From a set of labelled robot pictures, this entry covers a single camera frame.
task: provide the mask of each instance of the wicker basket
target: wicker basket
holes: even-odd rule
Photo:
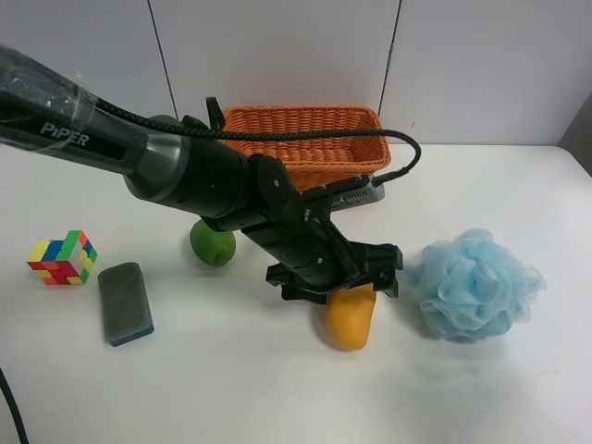
[[[224,115],[225,130],[238,132],[381,128],[372,109],[357,105],[234,106]],[[280,159],[299,191],[358,174],[372,174],[390,163],[384,137],[225,143],[244,154],[261,153]]]

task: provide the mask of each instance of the puzzle cube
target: puzzle cube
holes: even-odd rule
[[[84,232],[72,229],[63,240],[40,240],[27,264],[47,285],[82,285],[97,253]]]

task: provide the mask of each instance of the green apple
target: green apple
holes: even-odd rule
[[[195,255],[211,266],[227,264],[237,250],[237,242],[232,231],[217,233],[202,220],[191,229],[189,240]]]

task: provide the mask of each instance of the black wire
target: black wire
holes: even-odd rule
[[[410,144],[415,150],[415,157],[411,163],[404,166],[397,171],[392,171],[382,176],[373,179],[375,186],[381,183],[388,182],[396,178],[400,178],[407,174],[422,155],[422,149],[413,138],[394,129],[326,129],[322,131],[306,131],[306,132],[231,132],[219,129],[201,129],[201,128],[186,128],[178,125],[171,125],[158,120],[138,116],[130,111],[126,111],[118,106],[110,104],[100,97],[96,98],[96,107],[102,109],[112,116],[119,117],[123,120],[160,132],[169,134],[177,134],[179,136],[195,137],[199,139],[216,139],[222,141],[247,141],[247,142],[289,142],[302,141],[306,139],[331,139],[336,137],[394,137]]]
[[[25,425],[22,423],[22,417],[20,416],[19,407],[17,406],[15,397],[12,395],[12,390],[10,390],[8,381],[6,381],[4,373],[2,373],[2,368],[0,368],[0,389],[6,398],[6,404],[8,404],[8,409],[10,409],[10,413],[12,414],[12,420],[15,422],[20,444],[29,444]]]

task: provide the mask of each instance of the white table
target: white table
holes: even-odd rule
[[[393,166],[411,149],[393,146]],[[380,295],[369,343],[327,343],[322,310],[283,302],[274,260],[238,234],[225,268],[199,266],[197,216],[135,200],[120,177],[0,147],[0,365],[31,443],[589,443],[592,178],[552,147],[425,146],[381,203],[334,215],[351,239],[411,258],[490,229],[549,284],[532,320],[476,344],[426,336]],[[84,287],[47,288],[25,261],[84,229]],[[103,343],[97,272],[137,261],[155,333]],[[17,442],[0,400],[0,442]]]

